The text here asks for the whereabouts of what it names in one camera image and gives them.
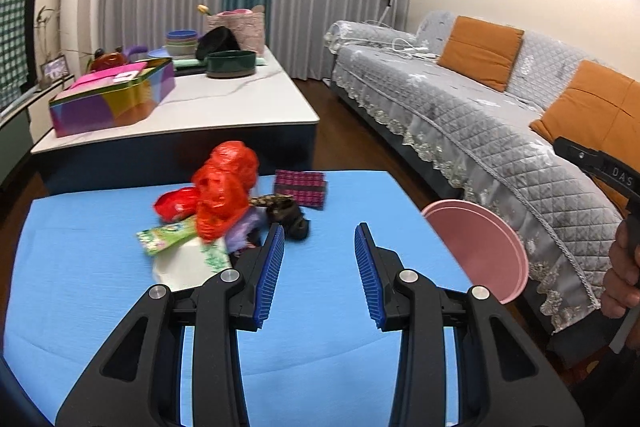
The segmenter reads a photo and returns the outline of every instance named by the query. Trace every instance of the black handheld tool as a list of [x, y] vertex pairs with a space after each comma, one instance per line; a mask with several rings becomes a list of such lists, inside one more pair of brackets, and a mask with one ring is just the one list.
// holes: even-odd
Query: black handheld tool
[[[626, 209], [626, 230], [628, 232], [629, 256], [635, 260], [636, 248], [640, 245], [640, 173], [628, 165], [616, 160], [602, 151], [594, 151], [571, 140], [559, 137], [554, 142], [554, 151], [558, 156], [578, 166], [583, 172], [605, 182], [625, 198], [628, 198]], [[616, 333], [609, 347], [618, 354], [625, 346], [626, 338], [636, 320], [640, 317], [640, 306], [629, 310], [622, 326]]]
[[382, 331], [402, 331], [390, 427], [445, 424], [443, 327], [455, 331], [459, 427], [584, 427], [556, 372], [487, 288], [437, 287], [377, 247], [366, 223], [354, 245], [371, 318]]
[[178, 427], [185, 326], [195, 326], [194, 426], [248, 427], [236, 330], [262, 327], [283, 254], [284, 230], [272, 225], [263, 247], [202, 286], [151, 286], [89, 362], [56, 427]]

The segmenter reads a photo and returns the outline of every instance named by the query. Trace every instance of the metal screw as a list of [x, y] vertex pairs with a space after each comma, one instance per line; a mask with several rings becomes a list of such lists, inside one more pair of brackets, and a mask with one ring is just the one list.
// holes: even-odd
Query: metal screw
[[235, 282], [240, 279], [240, 272], [233, 269], [224, 270], [220, 274], [220, 279], [222, 279], [224, 282]]
[[403, 282], [416, 282], [418, 280], [418, 274], [413, 270], [402, 270], [398, 277]]
[[149, 297], [151, 297], [152, 299], [161, 299], [165, 295], [166, 295], [166, 288], [159, 284], [149, 289]]
[[489, 298], [489, 295], [491, 295], [491, 293], [484, 286], [474, 286], [471, 290], [471, 295], [473, 295], [479, 301], [484, 301], [485, 299]]

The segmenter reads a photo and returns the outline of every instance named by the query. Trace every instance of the hand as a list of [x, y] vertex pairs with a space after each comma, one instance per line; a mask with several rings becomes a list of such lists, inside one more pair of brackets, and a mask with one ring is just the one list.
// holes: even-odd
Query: hand
[[[600, 300], [602, 313], [612, 319], [622, 317], [627, 308], [640, 303], [640, 290], [634, 286], [640, 277], [640, 247], [636, 248], [635, 259], [631, 259], [626, 253], [627, 246], [626, 222], [623, 221], [609, 249], [612, 267], [604, 276], [605, 291]], [[626, 345], [631, 349], [640, 349], [640, 319], [629, 333]]]

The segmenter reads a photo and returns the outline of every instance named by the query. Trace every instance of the framed picture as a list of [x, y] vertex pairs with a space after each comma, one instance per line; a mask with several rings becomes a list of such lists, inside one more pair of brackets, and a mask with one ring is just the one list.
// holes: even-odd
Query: framed picture
[[50, 86], [52, 82], [69, 76], [69, 66], [66, 64], [65, 55], [60, 55], [41, 66], [43, 84]]

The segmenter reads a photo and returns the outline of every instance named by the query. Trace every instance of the blue table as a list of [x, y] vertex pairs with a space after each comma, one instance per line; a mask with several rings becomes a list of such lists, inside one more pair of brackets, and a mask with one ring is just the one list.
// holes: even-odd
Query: blue table
[[[353, 253], [353, 232], [361, 221], [405, 266], [440, 286], [466, 291], [470, 285], [389, 174], [328, 172], [327, 181], [325, 209], [305, 209], [309, 238], [286, 244], [270, 318], [257, 333], [238, 333], [252, 427], [387, 425], [400, 334], [381, 333], [369, 318]], [[264, 177], [258, 188], [269, 193], [272, 184], [272, 177]], [[51, 421], [105, 338], [154, 283], [151, 260], [134, 233], [156, 224], [152, 202], [175, 187], [34, 201], [15, 259], [4, 357]], [[187, 426], [192, 342], [193, 331], [187, 331], [181, 418]], [[451, 423], [458, 419], [454, 356], [447, 335]]]

